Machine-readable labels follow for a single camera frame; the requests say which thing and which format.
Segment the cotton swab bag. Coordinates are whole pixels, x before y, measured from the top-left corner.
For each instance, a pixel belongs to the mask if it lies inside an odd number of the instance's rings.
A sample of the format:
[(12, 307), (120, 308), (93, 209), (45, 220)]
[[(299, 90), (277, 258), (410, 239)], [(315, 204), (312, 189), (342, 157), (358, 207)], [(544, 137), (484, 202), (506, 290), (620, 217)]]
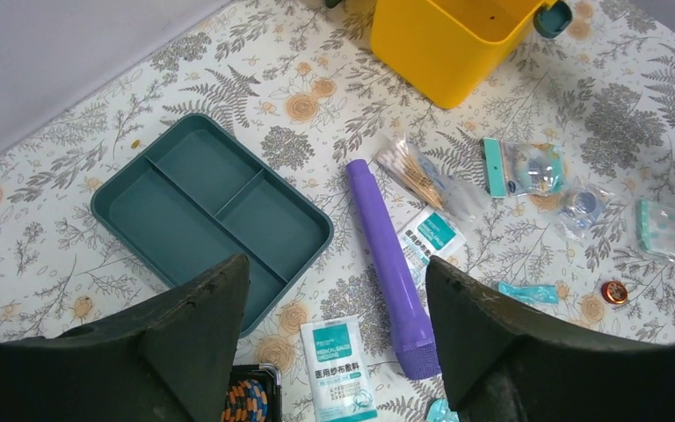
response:
[(386, 142), (376, 160), (419, 199), (456, 222), (472, 222), (491, 203), (480, 186), (444, 174), (403, 135)]

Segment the clear bag blue roll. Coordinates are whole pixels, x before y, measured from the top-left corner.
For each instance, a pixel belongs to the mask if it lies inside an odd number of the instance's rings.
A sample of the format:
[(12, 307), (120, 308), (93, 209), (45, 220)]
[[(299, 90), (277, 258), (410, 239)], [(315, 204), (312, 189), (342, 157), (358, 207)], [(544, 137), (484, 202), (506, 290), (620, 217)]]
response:
[(583, 241), (614, 198), (614, 193), (575, 177), (555, 210), (557, 227), (568, 239)]

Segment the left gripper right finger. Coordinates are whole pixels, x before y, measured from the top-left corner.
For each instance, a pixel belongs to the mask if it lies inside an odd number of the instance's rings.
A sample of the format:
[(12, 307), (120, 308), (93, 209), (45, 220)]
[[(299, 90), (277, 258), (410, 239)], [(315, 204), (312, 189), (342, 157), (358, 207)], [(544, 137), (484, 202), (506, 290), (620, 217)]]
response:
[(432, 257), (430, 318), (450, 408), (465, 421), (675, 421), (675, 344), (563, 321)]

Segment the clear bag teal strips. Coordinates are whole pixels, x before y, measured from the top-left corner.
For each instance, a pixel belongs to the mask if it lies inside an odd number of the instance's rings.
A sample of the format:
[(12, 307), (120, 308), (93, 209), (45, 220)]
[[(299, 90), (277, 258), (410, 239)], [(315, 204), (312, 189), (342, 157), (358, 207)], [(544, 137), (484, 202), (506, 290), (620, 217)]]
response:
[(642, 248), (649, 254), (675, 261), (675, 208), (638, 200), (636, 226)]

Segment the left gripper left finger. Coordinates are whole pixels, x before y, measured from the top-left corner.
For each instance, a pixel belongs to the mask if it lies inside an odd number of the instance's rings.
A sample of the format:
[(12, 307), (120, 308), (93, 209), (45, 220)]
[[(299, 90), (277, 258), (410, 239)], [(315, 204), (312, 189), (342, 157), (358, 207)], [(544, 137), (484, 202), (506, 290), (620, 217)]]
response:
[(0, 421), (215, 421), (250, 287), (234, 255), (57, 338), (0, 343)]

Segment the teal header plastic bag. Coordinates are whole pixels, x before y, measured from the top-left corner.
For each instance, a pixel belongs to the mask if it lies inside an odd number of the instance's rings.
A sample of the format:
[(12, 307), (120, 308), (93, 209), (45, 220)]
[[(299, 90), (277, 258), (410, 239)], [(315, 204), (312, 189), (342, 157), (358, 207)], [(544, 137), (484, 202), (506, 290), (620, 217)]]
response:
[(482, 139), (485, 190), (495, 199), (528, 194), (549, 196), (567, 185), (563, 152), (550, 143)]

